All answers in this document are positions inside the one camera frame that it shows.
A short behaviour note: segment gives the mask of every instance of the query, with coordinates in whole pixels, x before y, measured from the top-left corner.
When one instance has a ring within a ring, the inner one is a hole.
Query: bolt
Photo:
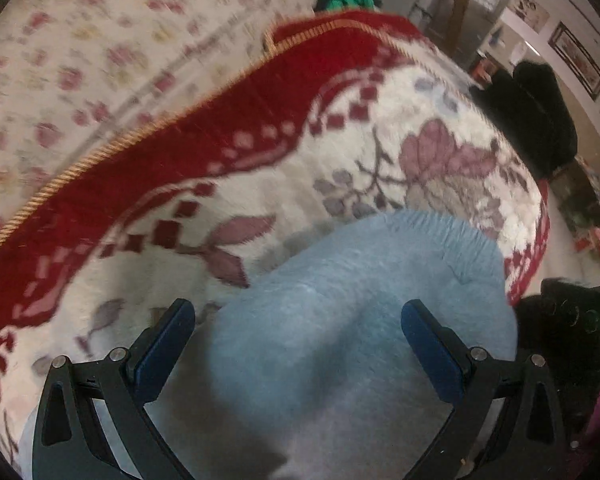
[[[531,362],[538,368],[542,368],[546,364],[546,360],[540,354],[533,354],[531,356]]]
[[[126,350],[124,348],[114,348],[109,352],[109,359],[112,361],[122,361],[125,358]]]
[[[55,357],[53,361],[51,361],[51,365],[53,368],[62,368],[65,362],[66,357],[59,355],[58,357]]]
[[[474,361],[484,361],[487,357],[489,357],[489,354],[484,348],[477,346],[471,348],[471,357],[474,359]]]

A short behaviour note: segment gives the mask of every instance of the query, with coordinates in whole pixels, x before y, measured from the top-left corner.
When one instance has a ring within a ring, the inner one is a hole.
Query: metal screw
[[[471,357],[474,359],[474,361],[484,361],[487,357],[489,357],[489,354],[484,348],[477,346],[475,348],[471,348]]]
[[[538,368],[542,368],[546,364],[546,360],[540,354],[533,354],[531,356],[531,362]]]
[[[112,361],[122,361],[125,358],[126,350],[124,348],[114,348],[109,352],[109,359]]]
[[[51,365],[53,368],[62,368],[65,362],[66,357],[59,355],[58,357],[55,357],[53,361],[51,361]]]

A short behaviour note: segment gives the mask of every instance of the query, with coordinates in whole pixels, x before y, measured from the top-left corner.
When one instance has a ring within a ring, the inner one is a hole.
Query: fluorescent light
[[[533,50],[536,53],[536,56],[540,56],[540,53],[531,46],[531,43],[529,43],[528,41],[525,41],[525,43],[526,46],[528,46],[531,50]]]

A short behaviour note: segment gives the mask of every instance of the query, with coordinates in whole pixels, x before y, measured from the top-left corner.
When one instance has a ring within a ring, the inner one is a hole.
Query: blue cloth
[[[513,359],[503,267],[459,219],[405,210],[344,226],[196,332],[148,413],[198,480],[399,480],[450,413],[402,306],[419,298],[467,346]]]

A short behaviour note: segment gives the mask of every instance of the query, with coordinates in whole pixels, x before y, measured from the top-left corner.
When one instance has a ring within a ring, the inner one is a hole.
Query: blue fabric
[[[455,218],[341,227],[195,332],[147,412],[197,480],[399,480],[450,413],[402,334],[402,306],[419,298],[467,346],[513,359],[503,267]]]

